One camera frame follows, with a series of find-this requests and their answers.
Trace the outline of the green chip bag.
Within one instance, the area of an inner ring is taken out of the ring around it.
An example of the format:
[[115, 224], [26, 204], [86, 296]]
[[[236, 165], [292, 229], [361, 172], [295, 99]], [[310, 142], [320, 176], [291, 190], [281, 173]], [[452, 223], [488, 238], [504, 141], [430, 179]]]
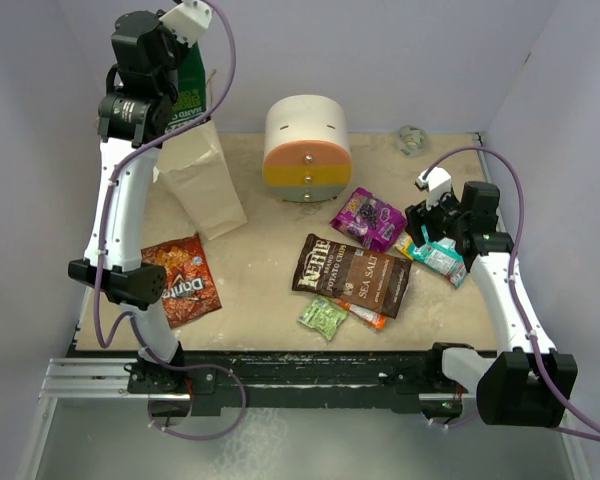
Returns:
[[206, 112], [206, 74], [199, 45], [189, 50], [177, 71], [178, 98], [172, 107], [172, 116], [165, 129], [168, 133], [195, 120]]

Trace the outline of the brown Kettle chip bag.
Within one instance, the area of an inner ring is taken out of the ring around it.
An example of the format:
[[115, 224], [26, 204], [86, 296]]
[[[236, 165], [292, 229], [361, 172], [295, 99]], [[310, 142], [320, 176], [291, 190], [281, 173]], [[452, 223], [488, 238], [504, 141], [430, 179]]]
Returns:
[[410, 271], [407, 258], [310, 234], [299, 255], [291, 289], [343, 300], [395, 319], [409, 287]]

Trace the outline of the orange snack packet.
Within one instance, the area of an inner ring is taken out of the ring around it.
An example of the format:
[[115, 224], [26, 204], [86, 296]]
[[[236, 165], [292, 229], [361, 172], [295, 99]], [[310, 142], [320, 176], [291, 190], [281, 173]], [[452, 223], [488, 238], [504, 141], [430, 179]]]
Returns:
[[345, 302], [341, 299], [335, 299], [334, 303], [365, 321], [368, 325], [372, 326], [376, 330], [381, 330], [385, 327], [387, 321], [387, 317], [385, 315], [355, 304]]

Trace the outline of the white paper bag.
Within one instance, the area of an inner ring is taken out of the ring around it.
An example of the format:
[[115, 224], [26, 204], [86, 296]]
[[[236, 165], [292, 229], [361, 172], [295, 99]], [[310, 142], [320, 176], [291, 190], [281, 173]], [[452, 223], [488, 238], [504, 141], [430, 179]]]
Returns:
[[206, 239], [247, 223], [213, 119], [166, 141], [154, 171]]

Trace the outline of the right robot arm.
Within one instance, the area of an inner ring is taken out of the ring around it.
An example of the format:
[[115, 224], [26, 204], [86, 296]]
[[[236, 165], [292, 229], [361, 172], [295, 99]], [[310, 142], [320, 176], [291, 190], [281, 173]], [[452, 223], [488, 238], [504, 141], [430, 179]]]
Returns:
[[498, 229], [500, 191], [469, 181], [456, 196], [449, 177], [417, 179], [427, 197], [407, 208], [406, 231], [416, 245], [450, 239], [477, 284], [496, 334], [497, 356], [488, 359], [468, 346], [446, 345], [425, 366], [426, 383], [447, 391], [458, 383], [474, 395], [488, 425], [555, 428], [578, 368], [561, 354], [535, 316], [517, 261], [512, 237]]

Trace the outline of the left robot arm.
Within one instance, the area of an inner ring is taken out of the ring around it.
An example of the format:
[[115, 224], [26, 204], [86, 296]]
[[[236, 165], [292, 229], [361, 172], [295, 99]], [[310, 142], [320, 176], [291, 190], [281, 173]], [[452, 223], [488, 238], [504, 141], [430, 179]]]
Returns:
[[93, 231], [69, 276], [93, 289], [93, 321], [101, 348], [114, 336], [102, 331], [100, 302], [107, 299], [130, 321], [141, 348], [126, 366], [132, 382], [174, 392], [186, 378], [181, 344], [162, 304], [164, 267], [144, 262], [142, 221], [162, 135], [178, 98], [177, 70], [209, 28], [209, 5], [181, 3], [167, 12], [135, 11], [115, 22], [116, 62], [98, 106], [101, 180]]

